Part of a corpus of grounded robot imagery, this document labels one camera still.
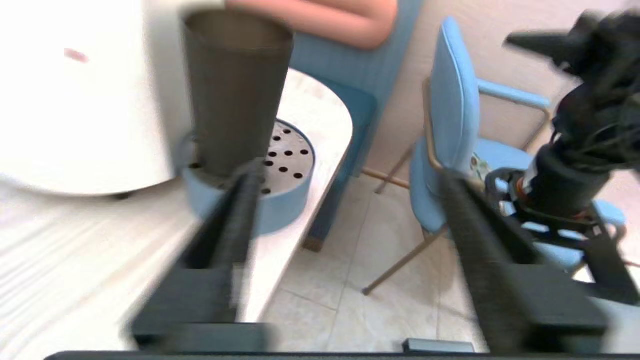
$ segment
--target blue chair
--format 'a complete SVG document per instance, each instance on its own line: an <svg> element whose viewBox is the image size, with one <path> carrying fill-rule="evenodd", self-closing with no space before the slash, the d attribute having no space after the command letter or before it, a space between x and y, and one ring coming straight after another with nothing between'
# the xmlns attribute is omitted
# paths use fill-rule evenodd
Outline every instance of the blue chair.
<svg viewBox="0 0 640 360"><path fill-rule="evenodd" d="M319 251L335 220L351 175L359 176L396 84L423 0L399 0L396 26L384 44L361 50L297 33L291 67L313 76L340 97L351 114L353 138L304 246Z"/></svg>
<svg viewBox="0 0 640 360"><path fill-rule="evenodd" d="M365 288L365 295L448 231L440 207L438 170L448 168L468 173L473 153L487 161L492 170L501 167L526 169L531 163L532 157L526 152L479 137L480 94L540 109L547 118L550 117L547 110L550 104L545 98L476 78L460 29L453 18L446 19L440 28L431 79L425 81L423 90L425 133L405 153L394 171L413 153L410 167L411 205L422 226L424 241ZM380 193L385 185L383 183L376 192ZM602 201L596 201L596 208L605 222L616 226L617 239L624 236L625 217L622 212ZM582 263L582 253L578 250L544 243L537 243L536 246L569 272L575 271Z"/></svg>

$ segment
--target chair leg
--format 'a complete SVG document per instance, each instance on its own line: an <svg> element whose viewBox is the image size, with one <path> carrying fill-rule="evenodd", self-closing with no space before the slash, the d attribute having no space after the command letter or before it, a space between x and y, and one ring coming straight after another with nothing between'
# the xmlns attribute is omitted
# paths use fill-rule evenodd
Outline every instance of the chair leg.
<svg viewBox="0 0 640 360"><path fill-rule="evenodd" d="M389 270L387 270L384 274L382 274L379 278L377 278L374 282L372 282L371 285L362 289L362 293L364 295L370 294L373 290L375 290L375 288L377 288L380 284L385 282L385 280L387 280L388 278L392 277L398 270L400 270L403 266L408 264L409 261L413 260L422 251L427 249L434 241L436 241L439 237L441 237L441 235L446 233L448 230L449 230L448 227L446 225L443 225L442 228L438 230L437 233L430 234L429 236L426 236L423 230L422 236L424 237L424 240L418 246L416 246L415 249L411 250L409 254L405 255L405 257L400 259L400 261L395 263L394 266L391 266Z"/></svg>
<svg viewBox="0 0 640 360"><path fill-rule="evenodd" d="M391 181L391 179L394 176L396 176L396 174L400 171L404 163L406 163L407 160L411 158L412 154L413 154L413 144L411 144L411 146L409 146L409 149L407 149L404 152L404 154L402 155L402 158L400 158L400 161L398 161L398 163L394 166L394 168L391 170L389 175L387 175L387 177L382 182L382 184L380 184L380 186L376 189L377 194L381 194L385 190L385 187L387 186L387 184L389 184L389 181Z"/></svg>

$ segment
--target light blue chair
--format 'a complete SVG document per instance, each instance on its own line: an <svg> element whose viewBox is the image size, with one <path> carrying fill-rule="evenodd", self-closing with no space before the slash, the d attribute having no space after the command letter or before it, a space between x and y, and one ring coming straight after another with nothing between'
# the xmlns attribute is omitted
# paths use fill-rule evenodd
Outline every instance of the light blue chair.
<svg viewBox="0 0 640 360"><path fill-rule="evenodd" d="M411 205L423 228L424 241L365 288L365 295L448 231L440 207L438 168L468 173L473 153L487 161L492 170L501 167L526 169L531 163L532 157L526 152L479 137L481 94L540 109L550 116L547 110L550 103L545 98L476 78L460 29L453 18L446 19L440 28L431 78L425 81L423 90L425 134L403 156L388 178L413 153L410 167ZM386 182L376 192L380 193L385 185ZM596 208L605 222L616 226L617 239L624 236L624 230L620 230L624 229L624 214L603 201L596 201ZM539 225L530 229L544 231ZM573 237L576 234L563 236ZM536 245L543 254L569 272L575 271L582 263L582 252L578 250L544 243Z"/></svg>

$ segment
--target skin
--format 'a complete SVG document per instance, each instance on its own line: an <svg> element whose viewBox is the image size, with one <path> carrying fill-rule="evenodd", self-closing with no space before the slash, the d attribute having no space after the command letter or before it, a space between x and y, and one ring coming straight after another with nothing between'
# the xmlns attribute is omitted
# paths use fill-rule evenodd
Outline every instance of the skin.
<svg viewBox="0 0 640 360"><path fill-rule="evenodd" d="M227 0L227 8L277 17L297 31L370 50L393 31L397 0Z"/></svg>

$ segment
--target chair armrest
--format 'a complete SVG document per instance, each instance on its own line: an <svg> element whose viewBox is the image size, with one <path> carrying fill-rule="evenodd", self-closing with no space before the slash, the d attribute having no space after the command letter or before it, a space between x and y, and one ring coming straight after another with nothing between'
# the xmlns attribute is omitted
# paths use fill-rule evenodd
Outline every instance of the chair armrest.
<svg viewBox="0 0 640 360"><path fill-rule="evenodd" d="M533 143L533 140L535 140L542 132L545 126L551 123L551 119L553 117L550 109L551 102L546 97L522 90L517 90L509 86L492 83L491 81L478 79L477 82L480 94L538 109L545 114L544 120L540 123L540 125L538 125L536 130L531 134L531 136L527 139L524 146L522 147L522 149L526 151L529 146L531 146L531 143Z"/></svg>
<svg viewBox="0 0 640 360"><path fill-rule="evenodd" d="M546 97L487 80L478 79L478 90L480 94L515 102L530 108L547 109L551 106L551 102Z"/></svg>

